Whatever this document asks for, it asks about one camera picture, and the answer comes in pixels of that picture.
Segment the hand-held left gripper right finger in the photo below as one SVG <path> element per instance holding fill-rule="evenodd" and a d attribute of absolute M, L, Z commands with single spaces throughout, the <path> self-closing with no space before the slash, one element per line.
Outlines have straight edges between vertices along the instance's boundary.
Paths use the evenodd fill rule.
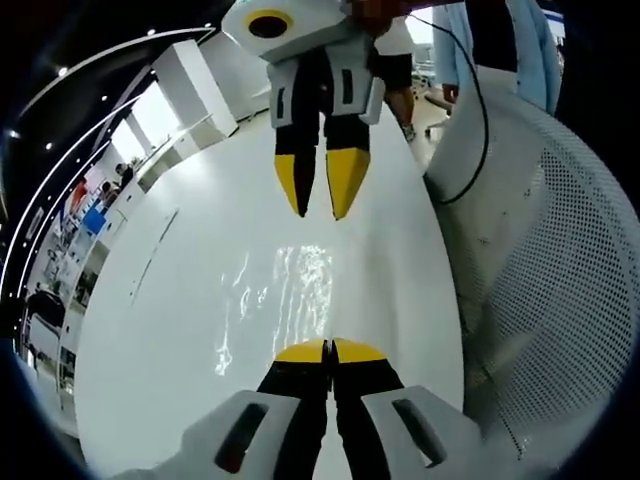
<path fill-rule="evenodd" d="M 332 340 L 338 432 L 354 479 L 465 479 L 477 425 L 423 386 L 403 385 L 380 350 Z"/>

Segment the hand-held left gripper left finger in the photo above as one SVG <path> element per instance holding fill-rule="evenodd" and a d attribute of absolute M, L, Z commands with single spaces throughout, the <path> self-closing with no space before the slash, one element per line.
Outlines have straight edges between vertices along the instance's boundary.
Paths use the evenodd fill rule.
<path fill-rule="evenodd" d="M 331 347 L 281 351 L 257 390 L 235 393 L 185 430 L 184 479 L 310 478 L 326 432 Z"/>

